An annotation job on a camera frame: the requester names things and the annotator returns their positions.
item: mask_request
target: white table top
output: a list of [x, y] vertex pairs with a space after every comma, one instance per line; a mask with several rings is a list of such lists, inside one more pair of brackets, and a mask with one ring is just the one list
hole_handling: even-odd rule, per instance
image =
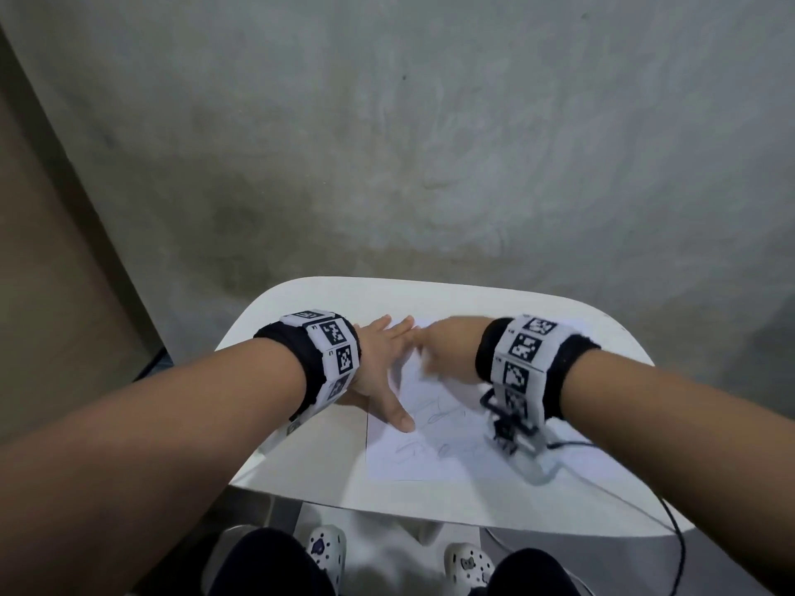
[[[585, 303], [462, 284], [314, 276], [290, 280], [260, 295], [234, 323], [218, 349], [251, 338], [259, 328], [295, 310], [336, 311], [368, 323], [384, 313], [443, 318], [533, 313], [587, 324], [605, 350], [651, 364], [618, 322]], [[515, 481], [371, 480], [365, 465], [367, 414], [333, 405], [270, 452], [255, 453], [232, 480], [249, 490], [315, 504], [482, 527], [591, 536], [670, 534], [659, 501], [630, 474], [599, 486], [571, 478], [546, 485]], [[674, 511], [683, 531], [692, 523]]]

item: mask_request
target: sheet of paper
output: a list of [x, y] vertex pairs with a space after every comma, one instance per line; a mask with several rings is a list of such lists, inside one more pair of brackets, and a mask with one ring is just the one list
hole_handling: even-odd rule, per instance
[[[581, 322], [561, 320], [584, 334]], [[417, 322], [427, 326], [433, 320]], [[480, 407], [485, 385], [462, 385], [422, 373], [419, 354], [395, 365], [390, 384], [417, 426], [402, 433], [370, 414], [367, 420], [366, 467], [372, 479], [388, 481], [468, 481], [515, 479], [516, 473], [487, 438], [487, 416]], [[548, 427], [560, 440], [585, 440], [568, 423], [552, 419]], [[550, 476], [560, 469], [598, 480], [628, 472], [600, 450], [569, 447], [537, 459]]]

